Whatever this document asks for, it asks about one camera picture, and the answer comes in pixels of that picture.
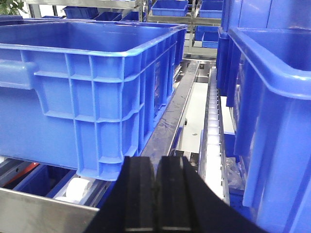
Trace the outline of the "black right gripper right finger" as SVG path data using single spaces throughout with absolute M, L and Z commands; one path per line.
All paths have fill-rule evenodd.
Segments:
M 217 197 L 186 157 L 162 157 L 156 183 L 157 230 L 160 233 L 264 231 Z

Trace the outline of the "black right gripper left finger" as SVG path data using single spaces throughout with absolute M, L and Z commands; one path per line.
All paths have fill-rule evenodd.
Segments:
M 86 233 L 153 232 L 154 172 L 149 157 L 125 157 L 109 196 Z

